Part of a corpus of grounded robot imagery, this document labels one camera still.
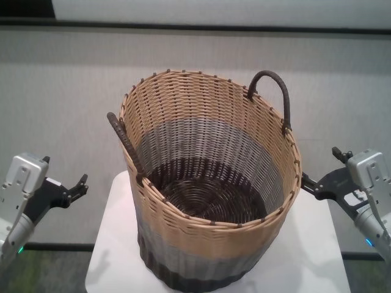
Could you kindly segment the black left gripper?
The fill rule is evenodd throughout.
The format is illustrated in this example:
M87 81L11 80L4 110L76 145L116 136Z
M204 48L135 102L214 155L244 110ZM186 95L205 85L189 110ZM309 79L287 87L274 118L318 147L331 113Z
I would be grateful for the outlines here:
M42 161L49 164L50 157L45 156ZM74 187L67 189L60 182L46 177L28 200L23 214L31 220L34 226L37 226L50 209L68 208L72 202L83 197L89 188L86 184L87 179L88 175L83 174Z

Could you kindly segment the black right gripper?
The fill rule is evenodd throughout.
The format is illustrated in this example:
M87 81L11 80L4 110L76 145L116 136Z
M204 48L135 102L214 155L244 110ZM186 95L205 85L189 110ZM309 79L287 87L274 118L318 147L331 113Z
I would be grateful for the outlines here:
M352 158L352 151L342 152L338 147L332 147L332 155L346 165ZM308 193L314 193L317 200L334 200L352 219L355 220L359 214L359 208L368 204L368 200L362 203L350 205L345 196L361 188L353 181L352 176L347 168L340 168L328 173L318 182L312 180L306 173L302 172L301 189Z

